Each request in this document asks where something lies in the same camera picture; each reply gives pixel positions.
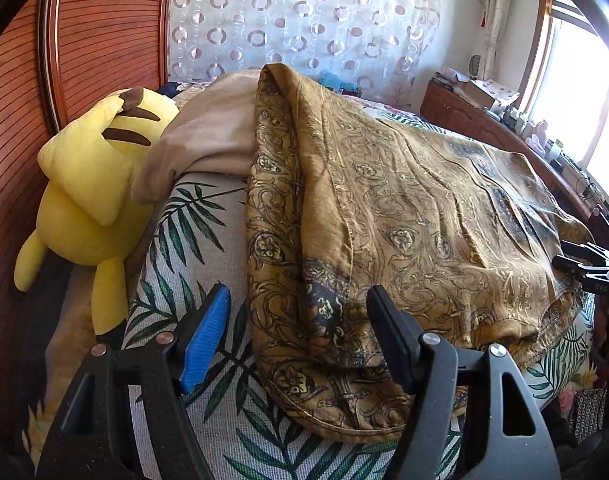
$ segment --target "metal screw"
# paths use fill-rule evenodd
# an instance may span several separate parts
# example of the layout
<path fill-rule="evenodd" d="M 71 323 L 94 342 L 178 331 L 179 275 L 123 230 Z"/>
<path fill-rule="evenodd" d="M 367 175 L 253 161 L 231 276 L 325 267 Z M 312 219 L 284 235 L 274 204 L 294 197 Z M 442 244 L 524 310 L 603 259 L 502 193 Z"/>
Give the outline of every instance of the metal screw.
<path fill-rule="evenodd" d="M 168 345 L 174 337 L 173 332 L 160 332 L 155 336 L 155 340 L 161 345 Z"/>
<path fill-rule="evenodd" d="M 489 350 L 495 357 L 504 357 L 507 355 L 507 349 L 504 346 L 494 343 L 489 347 Z"/>
<path fill-rule="evenodd" d="M 433 332 L 427 332 L 422 334 L 422 341 L 424 341 L 428 345 L 437 345 L 440 344 L 442 338 L 438 334 L 434 334 Z"/>
<path fill-rule="evenodd" d="M 100 357 L 101 355 L 104 355 L 105 353 L 107 353 L 107 345 L 102 344 L 102 343 L 98 343 L 97 345 L 94 345 L 93 348 L 91 349 L 91 355 L 93 355 L 94 357 Z"/>

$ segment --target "wooden cabinet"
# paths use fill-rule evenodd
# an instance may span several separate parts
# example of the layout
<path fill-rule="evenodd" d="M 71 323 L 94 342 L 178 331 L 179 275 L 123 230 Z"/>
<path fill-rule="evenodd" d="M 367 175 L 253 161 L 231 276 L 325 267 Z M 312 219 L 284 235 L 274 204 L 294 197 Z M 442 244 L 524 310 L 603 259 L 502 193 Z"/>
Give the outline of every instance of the wooden cabinet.
<path fill-rule="evenodd" d="M 584 222 L 588 221 L 590 211 L 572 186 L 566 183 L 561 175 L 529 148 L 520 137 L 494 121 L 482 110 L 474 108 L 450 90 L 431 82 L 424 101 L 422 101 L 420 114 L 425 120 L 436 126 L 486 142 L 505 152 L 522 153 L 553 196 L 558 198 L 559 205 L 569 214 Z"/>

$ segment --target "bed sheet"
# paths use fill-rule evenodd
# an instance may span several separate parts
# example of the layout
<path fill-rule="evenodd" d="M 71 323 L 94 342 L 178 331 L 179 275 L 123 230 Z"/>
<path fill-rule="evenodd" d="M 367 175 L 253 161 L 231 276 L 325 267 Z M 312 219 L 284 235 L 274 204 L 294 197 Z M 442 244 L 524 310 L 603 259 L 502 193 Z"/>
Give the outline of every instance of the bed sheet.
<path fill-rule="evenodd" d="M 364 100 L 356 102 L 377 118 L 453 135 L 417 115 Z M 226 336 L 206 380 L 184 399 L 216 478 L 382 478 L 395 442 L 355 445 L 322 439 L 289 420 L 260 383 L 244 304 L 245 200 L 246 182 L 238 177 L 188 173 L 179 179 L 142 269 L 124 345 L 140 346 L 156 333 L 172 330 L 188 309 L 200 306 L 215 283 L 227 285 L 232 292 L 232 312 Z M 592 296 L 585 295 L 585 300 L 575 323 L 558 345 L 524 371 L 541 408 L 557 396 L 588 357 L 593 339 Z M 137 387 L 132 388 L 132 414 L 143 471 L 150 478 L 159 478 Z M 447 478 L 455 466 L 462 423 L 463 417 L 452 420 L 440 479 Z"/>

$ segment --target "brown patterned blanket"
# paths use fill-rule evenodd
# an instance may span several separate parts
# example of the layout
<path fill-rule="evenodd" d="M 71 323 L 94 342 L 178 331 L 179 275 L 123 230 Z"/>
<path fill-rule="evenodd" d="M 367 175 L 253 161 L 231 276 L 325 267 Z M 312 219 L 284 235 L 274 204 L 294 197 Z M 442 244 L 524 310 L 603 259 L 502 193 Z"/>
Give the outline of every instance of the brown patterned blanket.
<path fill-rule="evenodd" d="M 568 329 L 559 240 L 590 240 L 523 155 L 376 120 L 284 65 L 265 67 L 249 182 L 249 306 L 269 394 L 315 433 L 398 438 L 410 399 L 367 320 L 387 288 L 454 344 L 524 365 Z"/>

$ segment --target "slatted wood panel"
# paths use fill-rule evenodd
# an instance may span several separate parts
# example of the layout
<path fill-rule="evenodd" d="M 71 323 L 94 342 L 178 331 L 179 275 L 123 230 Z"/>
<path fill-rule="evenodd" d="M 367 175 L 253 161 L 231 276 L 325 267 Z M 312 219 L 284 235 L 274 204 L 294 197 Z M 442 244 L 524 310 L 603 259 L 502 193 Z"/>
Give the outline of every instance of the slatted wood panel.
<path fill-rule="evenodd" d="M 46 178 L 37 163 L 47 141 L 36 68 L 38 0 L 29 0 L 0 37 L 0 432 L 17 406 L 18 355 L 30 312 L 13 286 L 20 247 L 36 224 Z"/>
<path fill-rule="evenodd" d="M 60 80 L 70 120 L 107 92 L 160 86 L 161 0 L 59 0 Z"/>

